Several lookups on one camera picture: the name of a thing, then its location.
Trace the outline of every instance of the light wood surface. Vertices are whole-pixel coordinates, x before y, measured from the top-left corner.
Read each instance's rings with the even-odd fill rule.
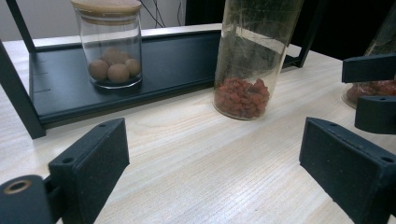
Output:
[[[213,26],[146,35],[205,28]],[[28,88],[26,48],[21,41],[5,46]],[[296,55],[298,48],[291,46],[289,53]],[[48,163],[84,133],[123,117],[131,164],[96,223],[352,223],[300,166],[305,118],[338,123],[393,153],[396,136],[353,127],[355,110],[341,100],[341,68],[341,61],[311,51],[303,68],[282,71],[265,118],[256,121],[222,116],[207,89],[50,129],[36,140],[1,88],[0,183],[48,176]]]

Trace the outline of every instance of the egg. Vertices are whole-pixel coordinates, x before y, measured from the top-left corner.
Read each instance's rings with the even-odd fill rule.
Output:
[[[131,55],[129,55],[129,53],[127,53],[127,52],[120,53],[120,63],[125,63],[130,58],[131,58]]]
[[[103,81],[107,78],[108,64],[103,60],[93,60],[88,65],[88,71],[91,77],[97,81]]]
[[[123,63],[115,63],[108,68],[107,76],[114,83],[126,82],[129,79],[129,69]]]
[[[135,77],[140,73],[140,62],[135,59],[128,59],[125,65],[129,69],[131,77]]]
[[[102,55],[102,59],[108,63],[108,65],[112,65],[114,63],[123,63],[120,62],[120,58],[121,58],[121,51],[119,49],[116,48],[107,48],[105,49],[105,51],[103,52]]]

